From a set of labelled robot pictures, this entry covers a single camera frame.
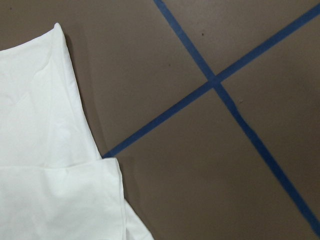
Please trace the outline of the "white long-sleeve printed shirt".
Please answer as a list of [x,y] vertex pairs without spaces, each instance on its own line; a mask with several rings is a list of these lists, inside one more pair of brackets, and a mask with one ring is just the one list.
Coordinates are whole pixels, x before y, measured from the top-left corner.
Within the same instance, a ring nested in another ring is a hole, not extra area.
[[125,200],[118,160],[98,151],[58,23],[0,53],[0,237],[153,238]]

